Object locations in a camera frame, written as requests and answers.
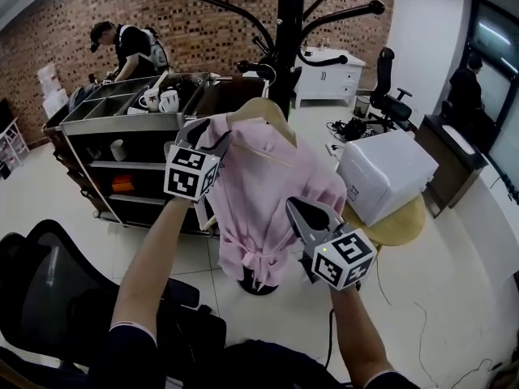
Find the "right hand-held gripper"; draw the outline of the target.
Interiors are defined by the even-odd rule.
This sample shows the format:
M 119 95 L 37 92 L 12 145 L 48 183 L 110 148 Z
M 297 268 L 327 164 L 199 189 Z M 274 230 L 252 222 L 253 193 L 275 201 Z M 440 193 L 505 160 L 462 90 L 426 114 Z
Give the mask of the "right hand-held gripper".
M 299 262 L 310 282 L 323 280 L 338 291 L 352 285 L 358 288 L 375 261 L 375 247 L 366 234 L 320 201 L 288 198 L 285 212 L 304 244 Z

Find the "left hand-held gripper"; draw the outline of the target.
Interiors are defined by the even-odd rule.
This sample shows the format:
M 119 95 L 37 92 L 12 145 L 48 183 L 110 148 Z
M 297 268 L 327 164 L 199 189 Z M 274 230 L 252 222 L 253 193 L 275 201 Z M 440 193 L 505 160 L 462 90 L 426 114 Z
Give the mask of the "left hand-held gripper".
M 190 120 L 178 131 L 175 143 L 165 144 L 166 194 L 198 203 L 214 185 L 233 133 L 226 131 L 211 147 L 196 148 L 210 123 L 210 118 Z

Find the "pink robe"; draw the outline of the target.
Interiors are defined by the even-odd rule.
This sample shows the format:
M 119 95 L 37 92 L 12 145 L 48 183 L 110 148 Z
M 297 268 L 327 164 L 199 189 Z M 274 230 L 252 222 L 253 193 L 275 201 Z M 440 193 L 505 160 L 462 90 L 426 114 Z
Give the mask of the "pink robe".
M 261 118 L 229 123 L 214 115 L 199 145 L 211 147 L 226 132 L 231 144 L 205 196 L 220 230 L 219 264 L 248 292 L 270 293 L 296 241 L 286 200 L 302 196 L 342 212 L 345 183 L 306 143 L 291 144 Z

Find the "wooden clothes hanger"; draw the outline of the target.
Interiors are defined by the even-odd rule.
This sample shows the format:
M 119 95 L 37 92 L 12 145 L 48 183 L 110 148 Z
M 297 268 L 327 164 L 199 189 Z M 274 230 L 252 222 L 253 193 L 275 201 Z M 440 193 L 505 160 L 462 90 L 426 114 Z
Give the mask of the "wooden clothes hanger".
M 237 111 L 227 113 L 225 123 L 234 137 L 225 166 L 239 169 L 267 160 L 271 166 L 294 167 L 296 136 L 272 100 L 253 98 Z

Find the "person's right forearm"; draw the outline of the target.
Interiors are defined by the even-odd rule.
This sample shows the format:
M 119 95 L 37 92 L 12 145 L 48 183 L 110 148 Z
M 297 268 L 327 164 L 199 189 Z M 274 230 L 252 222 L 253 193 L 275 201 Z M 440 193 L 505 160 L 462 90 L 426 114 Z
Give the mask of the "person's right forearm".
M 383 341 L 354 286 L 330 289 L 330 294 L 345 368 L 355 386 L 365 387 L 375 376 L 392 370 Z

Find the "person's left forearm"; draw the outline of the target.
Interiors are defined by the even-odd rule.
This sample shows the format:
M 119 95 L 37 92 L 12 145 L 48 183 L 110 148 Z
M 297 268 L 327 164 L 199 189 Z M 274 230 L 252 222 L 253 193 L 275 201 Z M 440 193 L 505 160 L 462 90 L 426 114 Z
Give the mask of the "person's left forearm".
M 133 323 L 157 334 L 157 312 L 190 206 L 186 199 L 171 199 L 149 229 L 119 286 L 113 325 Z

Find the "white printed mug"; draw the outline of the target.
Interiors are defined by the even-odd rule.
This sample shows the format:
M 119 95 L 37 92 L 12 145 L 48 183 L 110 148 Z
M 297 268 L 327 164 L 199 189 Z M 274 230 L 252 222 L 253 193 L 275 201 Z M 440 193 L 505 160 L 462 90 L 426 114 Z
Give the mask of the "white printed mug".
M 147 109 L 149 112 L 157 112 L 160 104 L 160 89 L 149 88 L 142 96 L 139 97 L 139 105 Z
M 159 110 L 162 113 L 177 113 L 179 111 L 179 97 L 176 90 L 169 89 L 161 93 Z

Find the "orange box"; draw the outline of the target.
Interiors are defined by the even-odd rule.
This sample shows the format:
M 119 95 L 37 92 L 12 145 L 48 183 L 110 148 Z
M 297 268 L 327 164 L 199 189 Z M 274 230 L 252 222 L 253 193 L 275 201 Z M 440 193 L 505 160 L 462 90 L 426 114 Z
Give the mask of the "orange box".
M 111 188 L 115 194 L 134 192 L 134 178 L 130 174 L 114 176 L 111 182 Z

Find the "white cabinet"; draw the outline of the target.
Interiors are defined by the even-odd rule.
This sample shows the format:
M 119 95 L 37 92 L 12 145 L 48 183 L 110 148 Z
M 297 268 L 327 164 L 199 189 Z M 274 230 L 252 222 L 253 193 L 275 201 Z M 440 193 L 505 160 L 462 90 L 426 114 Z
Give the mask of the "white cabinet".
M 348 62 L 331 66 L 309 66 L 296 57 L 294 65 L 302 68 L 302 74 L 294 89 L 294 108 L 299 108 L 303 100 L 343 100 L 348 105 L 351 104 L 366 63 L 346 50 L 311 46 L 307 49 L 311 56 L 305 55 L 305 59 L 309 61 L 321 62 L 344 55 Z

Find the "black coat rack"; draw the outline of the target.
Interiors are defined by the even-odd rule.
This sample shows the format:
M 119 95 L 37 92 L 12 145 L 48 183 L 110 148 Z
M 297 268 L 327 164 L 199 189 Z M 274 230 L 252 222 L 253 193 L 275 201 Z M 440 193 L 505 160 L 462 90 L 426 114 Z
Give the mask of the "black coat rack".
M 268 96 L 264 98 L 275 102 L 287 121 L 290 97 L 298 80 L 298 76 L 294 72 L 294 61 L 300 52 L 302 39 L 322 24 L 366 14 L 379 15 L 383 11 L 384 4 L 374 0 L 365 5 L 338 11 L 308 22 L 307 16 L 310 11 L 304 7 L 304 0 L 278 0 L 277 33 L 275 36 L 266 36 L 266 42 L 263 45 L 266 55 L 264 62 L 272 69 L 272 86 Z M 248 292 L 240 282 L 238 284 Z M 250 294 L 267 295 L 269 293 Z

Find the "dark low cabinet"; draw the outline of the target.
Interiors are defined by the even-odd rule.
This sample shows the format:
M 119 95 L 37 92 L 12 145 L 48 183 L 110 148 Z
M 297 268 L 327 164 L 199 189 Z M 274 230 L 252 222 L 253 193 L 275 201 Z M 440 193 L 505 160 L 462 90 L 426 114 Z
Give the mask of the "dark low cabinet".
M 454 207 L 488 166 L 487 159 L 477 147 L 466 139 L 475 150 L 473 155 L 467 155 L 443 130 L 442 125 L 449 125 L 443 116 L 426 115 L 415 133 L 415 141 L 438 165 L 426 188 L 438 207 L 434 217 L 445 208 Z

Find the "person's dark clothing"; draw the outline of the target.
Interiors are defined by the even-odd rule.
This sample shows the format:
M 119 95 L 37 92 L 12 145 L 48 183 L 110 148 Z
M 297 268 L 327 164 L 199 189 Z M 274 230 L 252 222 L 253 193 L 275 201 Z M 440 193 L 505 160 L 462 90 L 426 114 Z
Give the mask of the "person's dark clothing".
M 116 323 L 87 377 L 87 389 L 346 389 L 303 353 L 262 340 L 225 348 L 211 364 L 182 378 L 137 323 Z

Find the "white tray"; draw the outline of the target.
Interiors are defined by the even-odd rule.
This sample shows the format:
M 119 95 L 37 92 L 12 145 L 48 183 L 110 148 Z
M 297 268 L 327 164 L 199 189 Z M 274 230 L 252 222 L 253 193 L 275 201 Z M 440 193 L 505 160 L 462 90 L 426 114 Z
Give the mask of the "white tray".
M 455 128 L 450 125 L 442 125 L 442 128 L 467 155 L 475 153 L 471 144 Z

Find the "small white desk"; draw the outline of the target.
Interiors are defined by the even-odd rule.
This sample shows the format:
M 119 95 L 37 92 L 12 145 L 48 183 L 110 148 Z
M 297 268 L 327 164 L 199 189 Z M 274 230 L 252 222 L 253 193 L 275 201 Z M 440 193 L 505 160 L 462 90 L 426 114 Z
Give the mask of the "small white desk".
M 7 179 L 13 169 L 22 166 L 29 152 L 15 118 L 0 133 L 0 180 Z

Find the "black mesh office chair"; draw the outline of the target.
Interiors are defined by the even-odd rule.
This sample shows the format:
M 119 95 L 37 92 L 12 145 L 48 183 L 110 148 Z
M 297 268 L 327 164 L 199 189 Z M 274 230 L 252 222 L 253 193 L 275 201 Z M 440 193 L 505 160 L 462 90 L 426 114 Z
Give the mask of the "black mesh office chair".
M 9 344 L 68 364 L 101 355 L 118 285 L 100 273 L 54 220 L 0 240 L 0 333 Z M 223 352 L 226 324 L 199 290 L 171 279 L 158 312 L 158 348 L 169 376 L 192 383 Z

